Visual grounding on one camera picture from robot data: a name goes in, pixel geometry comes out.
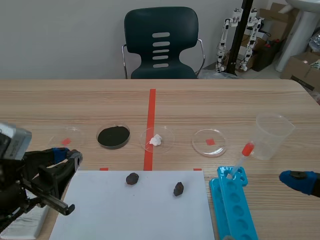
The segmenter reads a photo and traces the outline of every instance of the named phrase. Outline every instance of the chair metal leg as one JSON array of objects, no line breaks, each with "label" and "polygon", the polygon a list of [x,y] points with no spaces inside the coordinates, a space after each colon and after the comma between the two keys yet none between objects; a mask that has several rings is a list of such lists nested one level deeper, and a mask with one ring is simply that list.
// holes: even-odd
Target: chair metal leg
[{"label": "chair metal leg", "polygon": [[127,67],[126,67],[126,59],[125,59],[125,47],[126,46],[127,46],[127,44],[122,46],[122,60],[123,60],[123,68],[124,68],[125,79],[128,79]]},{"label": "chair metal leg", "polygon": [[204,46],[203,46],[203,44],[202,44],[202,40],[201,40],[201,39],[198,39],[198,41],[200,42],[203,59],[202,59],[202,65],[201,65],[200,69],[195,72],[196,76],[199,75],[200,70],[203,68],[203,66],[204,66],[204,64],[205,64],[205,61],[206,61],[206,55],[205,55],[205,52],[204,52]]}]

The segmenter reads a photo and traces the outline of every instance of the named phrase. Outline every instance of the dropper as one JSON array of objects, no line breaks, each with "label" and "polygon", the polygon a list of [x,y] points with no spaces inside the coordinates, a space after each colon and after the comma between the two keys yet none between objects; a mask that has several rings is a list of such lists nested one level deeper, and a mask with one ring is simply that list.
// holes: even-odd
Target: dropper
[{"label": "dropper", "polygon": [[242,150],[242,156],[240,157],[240,160],[233,167],[231,173],[226,176],[228,179],[232,179],[234,177],[234,175],[236,174],[237,170],[244,164],[244,161],[251,154],[251,152],[253,151],[254,148],[255,148],[255,145],[254,145],[253,142],[248,142],[244,146],[244,148]]}]

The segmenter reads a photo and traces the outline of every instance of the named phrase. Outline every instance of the red paper square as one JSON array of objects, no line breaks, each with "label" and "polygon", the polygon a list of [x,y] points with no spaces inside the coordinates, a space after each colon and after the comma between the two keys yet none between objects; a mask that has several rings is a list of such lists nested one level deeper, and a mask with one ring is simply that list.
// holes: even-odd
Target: red paper square
[{"label": "red paper square", "polygon": [[216,143],[215,143],[215,140],[213,139],[213,138],[209,138],[209,139],[207,139],[207,140],[205,140],[206,141],[206,144],[208,145],[208,146],[212,146],[212,145],[215,145]]},{"label": "red paper square", "polygon": [[69,143],[71,143],[71,140],[70,140],[70,138],[66,138],[65,140],[63,140],[62,142],[62,145],[68,145]]}]

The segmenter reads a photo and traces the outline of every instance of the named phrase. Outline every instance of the black powder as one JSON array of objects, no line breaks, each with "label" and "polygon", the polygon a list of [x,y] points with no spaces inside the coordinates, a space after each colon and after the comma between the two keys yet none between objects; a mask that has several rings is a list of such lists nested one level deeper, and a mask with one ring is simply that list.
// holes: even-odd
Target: black powder
[{"label": "black powder", "polygon": [[124,126],[113,126],[103,129],[98,135],[98,142],[105,147],[122,148],[130,136],[130,131]]}]

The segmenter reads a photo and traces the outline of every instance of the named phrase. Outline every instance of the wooden table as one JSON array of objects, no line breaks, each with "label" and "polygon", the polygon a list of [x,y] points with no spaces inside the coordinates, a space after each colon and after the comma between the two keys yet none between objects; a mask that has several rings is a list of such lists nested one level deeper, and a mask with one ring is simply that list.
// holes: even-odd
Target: wooden table
[{"label": "wooden table", "polygon": [[[168,126],[175,134],[172,149],[153,156],[153,170],[202,168],[207,183],[217,176],[218,166],[230,166],[238,160],[258,113],[286,116],[296,130],[271,160],[247,160],[244,167],[249,184],[244,191],[259,239],[319,238],[320,199],[294,191],[278,178],[284,170],[320,172],[320,107],[294,81],[1,80],[0,115],[2,121],[32,131],[29,150],[48,147],[52,134],[48,127],[75,126],[85,134],[84,145],[78,147],[83,153],[83,168],[142,170],[145,151],[139,138],[147,125],[151,88],[156,89],[155,125]],[[131,139],[121,149],[107,150],[96,141],[98,128],[110,121],[130,127]],[[193,149],[193,134],[205,127],[225,135],[228,149],[224,155],[208,158]],[[56,217],[50,210],[39,239],[49,238]]]}]

